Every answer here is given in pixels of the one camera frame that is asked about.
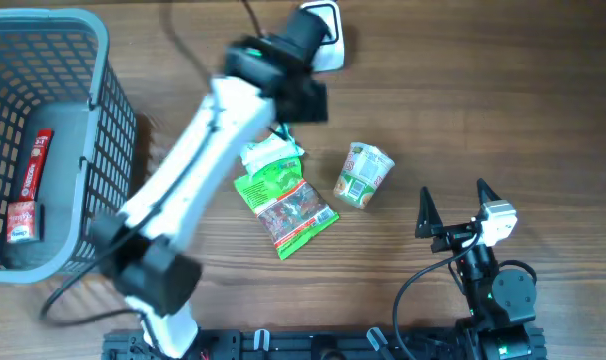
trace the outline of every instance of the wire mesh basket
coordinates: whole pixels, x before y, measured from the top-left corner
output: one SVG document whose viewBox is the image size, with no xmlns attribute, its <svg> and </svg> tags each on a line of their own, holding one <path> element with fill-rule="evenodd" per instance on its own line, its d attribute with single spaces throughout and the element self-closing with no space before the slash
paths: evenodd
<svg viewBox="0 0 606 360">
<path fill-rule="evenodd" d="M 0 10 L 0 282 L 33 283 L 91 261 L 89 224 L 128 195 L 136 120 L 108 62 L 109 37 L 80 9 Z M 6 241 L 32 144 L 52 128 L 37 206 L 41 241 Z"/>
</svg>

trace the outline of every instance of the paper cup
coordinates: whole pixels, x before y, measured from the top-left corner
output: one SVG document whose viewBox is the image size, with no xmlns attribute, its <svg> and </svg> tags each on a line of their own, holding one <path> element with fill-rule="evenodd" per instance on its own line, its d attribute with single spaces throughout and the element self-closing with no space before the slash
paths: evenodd
<svg viewBox="0 0 606 360">
<path fill-rule="evenodd" d="M 364 209 L 392 167 L 394 161 L 376 146 L 352 143 L 334 187 L 334 196 Z"/>
</svg>

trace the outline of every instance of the wooden table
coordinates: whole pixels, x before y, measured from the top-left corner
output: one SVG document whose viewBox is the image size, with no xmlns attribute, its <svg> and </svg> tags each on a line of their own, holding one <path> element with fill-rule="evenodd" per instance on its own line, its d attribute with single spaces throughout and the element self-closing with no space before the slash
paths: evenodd
<svg viewBox="0 0 606 360">
<path fill-rule="evenodd" d="M 264 28 L 276 29 L 294 4 L 254 9 Z M 110 61 L 141 127 L 151 129 L 140 178 L 167 153 L 205 88 L 160 31 L 157 4 L 85 7 L 107 24 Z M 331 119 L 294 130 L 308 153 L 305 178 L 341 219 L 280 261 L 227 180 L 191 248 L 205 264 L 192 300 L 201 325 L 389 325 L 399 286 L 445 256 L 414 239 L 420 187 L 430 187 L 446 223 L 462 222 L 478 210 L 475 181 L 483 177 L 519 211 L 496 256 L 538 271 L 536 324 L 545 328 L 549 358 L 606 359 L 606 6 L 343 0 L 341 11 L 347 67 L 318 77 L 329 87 Z M 233 1 L 176 4 L 173 17 L 212 69 L 231 40 L 251 31 Z M 332 196 L 352 141 L 396 161 L 366 211 Z M 38 306 L 59 282 L 0 286 L 0 359 L 96 359 L 104 332 L 135 325 L 42 327 Z M 57 312 L 120 304 L 95 278 Z M 450 325 L 467 311 L 441 269 L 412 286 L 400 316 L 407 325 Z"/>
</svg>

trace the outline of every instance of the green packaging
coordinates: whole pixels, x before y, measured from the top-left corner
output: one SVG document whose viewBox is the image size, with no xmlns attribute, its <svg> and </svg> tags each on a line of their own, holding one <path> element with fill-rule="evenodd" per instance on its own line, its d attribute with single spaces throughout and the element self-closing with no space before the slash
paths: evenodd
<svg viewBox="0 0 606 360">
<path fill-rule="evenodd" d="M 298 157 L 275 161 L 252 177 L 236 179 L 234 186 L 270 234 L 281 260 L 339 218 L 303 179 Z"/>
</svg>

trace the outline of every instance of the red snack package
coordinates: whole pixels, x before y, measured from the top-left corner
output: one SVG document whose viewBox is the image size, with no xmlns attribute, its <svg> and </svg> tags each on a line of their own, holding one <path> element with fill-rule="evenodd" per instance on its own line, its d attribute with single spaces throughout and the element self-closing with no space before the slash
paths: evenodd
<svg viewBox="0 0 606 360">
<path fill-rule="evenodd" d="M 7 210 L 7 242 L 16 244 L 39 239 L 39 212 L 36 202 L 10 204 Z"/>
<path fill-rule="evenodd" d="M 34 146 L 30 153 L 30 161 L 27 164 L 27 171 L 23 179 L 23 186 L 19 195 L 19 201 L 36 200 L 36 192 L 41 181 L 41 173 L 45 164 L 45 156 L 47 155 L 47 147 L 52 139 L 52 129 L 41 129 L 36 134 Z"/>
</svg>

